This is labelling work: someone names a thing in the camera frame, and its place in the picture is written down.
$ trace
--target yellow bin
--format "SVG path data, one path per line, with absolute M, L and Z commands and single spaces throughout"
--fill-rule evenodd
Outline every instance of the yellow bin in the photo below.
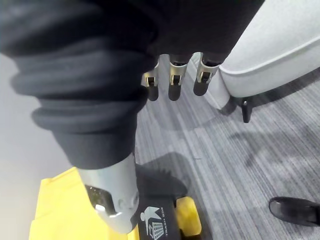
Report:
M 139 240 L 136 227 L 118 234 L 95 213 L 75 167 L 41 181 L 29 240 Z

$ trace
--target gray carpet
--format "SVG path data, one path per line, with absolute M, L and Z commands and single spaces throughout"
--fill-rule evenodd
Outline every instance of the gray carpet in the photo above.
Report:
M 168 99 L 162 57 L 159 99 L 139 114 L 140 164 L 171 170 L 199 208 L 203 240 L 318 240 L 320 228 L 274 218 L 274 196 L 320 202 L 320 69 L 255 96 L 251 122 L 193 94 L 189 72 L 177 102 Z

